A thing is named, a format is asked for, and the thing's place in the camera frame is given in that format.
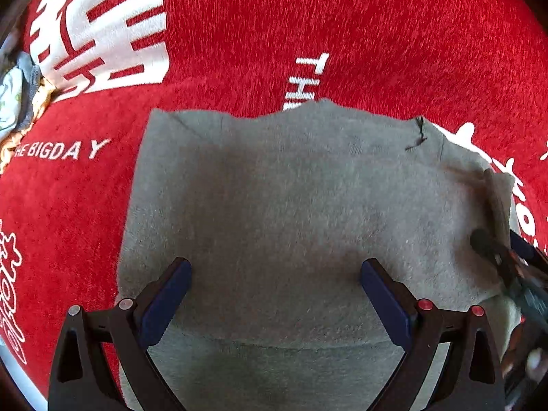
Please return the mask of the red printed bed blanket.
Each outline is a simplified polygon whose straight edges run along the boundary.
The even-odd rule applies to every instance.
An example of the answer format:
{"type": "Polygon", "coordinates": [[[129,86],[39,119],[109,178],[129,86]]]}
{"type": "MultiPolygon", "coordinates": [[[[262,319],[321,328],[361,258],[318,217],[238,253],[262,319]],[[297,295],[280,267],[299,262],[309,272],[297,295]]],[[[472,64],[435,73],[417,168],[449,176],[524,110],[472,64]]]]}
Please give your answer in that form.
{"type": "Polygon", "coordinates": [[[1,335],[41,393],[70,303],[114,298],[155,108],[308,99],[424,115],[518,178],[547,243],[547,32],[525,0],[30,0],[18,41],[60,91],[1,178],[1,335]]]}

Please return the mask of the grey small garment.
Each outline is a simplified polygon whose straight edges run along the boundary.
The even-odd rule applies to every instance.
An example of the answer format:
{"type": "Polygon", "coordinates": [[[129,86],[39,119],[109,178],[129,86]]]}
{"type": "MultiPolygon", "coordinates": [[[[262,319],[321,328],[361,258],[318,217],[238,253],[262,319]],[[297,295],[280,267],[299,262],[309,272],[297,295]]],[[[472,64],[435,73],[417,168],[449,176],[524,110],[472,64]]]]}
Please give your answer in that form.
{"type": "Polygon", "coordinates": [[[483,306],[505,350],[518,310],[469,238],[507,237],[513,184],[423,117],[328,100],[256,119],[153,110],[118,291],[191,262],[150,349],[189,410],[363,410],[401,357],[360,286],[370,257],[441,308],[483,306]]]}

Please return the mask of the patterned clothes pile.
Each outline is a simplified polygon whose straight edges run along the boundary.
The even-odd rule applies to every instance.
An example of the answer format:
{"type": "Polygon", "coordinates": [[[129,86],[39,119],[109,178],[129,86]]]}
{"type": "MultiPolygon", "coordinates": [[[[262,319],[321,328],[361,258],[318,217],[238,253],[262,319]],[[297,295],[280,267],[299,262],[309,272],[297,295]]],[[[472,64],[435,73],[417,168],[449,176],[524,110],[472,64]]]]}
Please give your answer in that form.
{"type": "Polygon", "coordinates": [[[1,45],[1,174],[57,90],[30,55],[20,50],[20,40],[15,28],[1,45]]]}

